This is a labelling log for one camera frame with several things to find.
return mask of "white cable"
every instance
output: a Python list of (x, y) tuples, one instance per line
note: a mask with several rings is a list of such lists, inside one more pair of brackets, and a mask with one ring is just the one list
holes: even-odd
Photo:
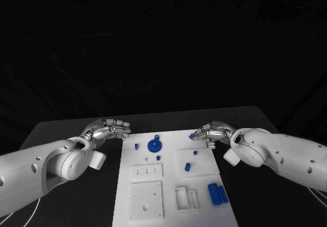
[(319, 198), (315, 196), (313, 192), (311, 191), (311, 189), (308, 188), (308, 191), (312, 193), (313, 197), (319, 200)]
[[(38, 198), (38, 200), (40, 200), (40, 198)], [(37, 204), (35, 204), (35, 209), (37, 209), (37, 205), (38, 205), (38, 202), (37, 202)], [(30, 218), (28, 218), (28, 221), (30, 221), (30, 219), (31, 219), (31, 217), (32, 217), (32, 215), (34, 215), (34, 213), (35, 213), (35, 209), (34, 209), (34, 212), (32, 212), (32, 214), (31, 214), (31, 216), (30, 216)], [(28, 224), (28, 221), (25, 222), (24, 227), (25, 227), (25, 225)]]
[(12, 213), (8, 215), (8, 217), (1, 221), (0, 225), (4, 223), (4, 221), (9, 218), (9, 216), (12, 215)]
[(327, 196), (318, 191), (318, 190), (315, 190), (319, 194), (321, 194), (321, 196), (327, 199)]

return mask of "small blue piece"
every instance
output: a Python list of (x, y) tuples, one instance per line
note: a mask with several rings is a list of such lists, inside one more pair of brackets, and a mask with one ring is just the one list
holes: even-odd
[(161, 142), (158, 140), (158, 135), (153, 136), (153, 139), (148, 142), (148, 151), (155, 153), (161, 150)]
[(215, 206), (223, 204), (223, 199), (221, 199), (221, 195), (220, 195), (220, 191), (217, 189), (215, 183), (208, 184), (207, 189), (208, 189), (213, 205)]
[(190, 134), (188, 138), (192, 140), (194, 136), (195, 136), (194, 134)]
[(185, 171), (188, 172), (190, 163), (185, 163)]
[(223, 186), (218, 186), (218, 191), (220, 191), (220, 195), (221, 195), (221, 198), (223, 198), (223, 202), (227, 203), (226, 193), (224, 193)]

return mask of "table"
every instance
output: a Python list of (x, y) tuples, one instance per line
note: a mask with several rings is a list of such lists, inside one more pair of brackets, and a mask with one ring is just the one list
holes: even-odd
[[(188, 130), (211, 121), (226, 122), (234, 128), (263, 128), (277, 133), (254, 106), (100, 118), (129, 122), (130, 133)], [(77, 136), (96, 119), (99, 117), (38, 123), (20, 149)], [(87, 168), (74, 181), (58, 185), (41, 197), (30, 226), (110, 227), (120, 147), (120, 140), (107, 140), (97, 149), (106, 155), (100, 170)], [(224, 151), (227, 145), (215, 142), (213, 154), (238, 226), (323, 226), (327, 210), (306, 188), (277, 176), (266, 166), (254, 168), (240, 162), (233, 167), (223, 160)], [(35, 203), (12, 214), (4, 227), (24, 225)]]

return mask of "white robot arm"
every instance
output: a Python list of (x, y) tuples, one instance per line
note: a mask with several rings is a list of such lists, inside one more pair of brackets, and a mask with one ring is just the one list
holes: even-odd
[(190, 135), (192, 140), (226, 143), (230, 149), (224, 160), (234, 166), (241, 160), (247, 165), (266, 165), (275, 173), (298, 184), (327, 192), (327, 147), (309, 140), (283, 134), (270, 134), (263, 129), (234, 130), (221, 122), (201, 126)]
[(0, 217), (74, 180), (87, 166), (99, 170), (105, 155), (93, 149), (106, 139), (125, 140), (129, 132), (129, 123), (97, 119), (80, 136), (0, 156)]

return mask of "black background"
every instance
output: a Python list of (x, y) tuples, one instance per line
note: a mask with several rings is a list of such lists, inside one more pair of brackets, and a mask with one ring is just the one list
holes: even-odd
[(247, 105), (280, 133), (325, 144), (325, 9), (308, 0), (2, 0), (0, 152), (43, 121)]

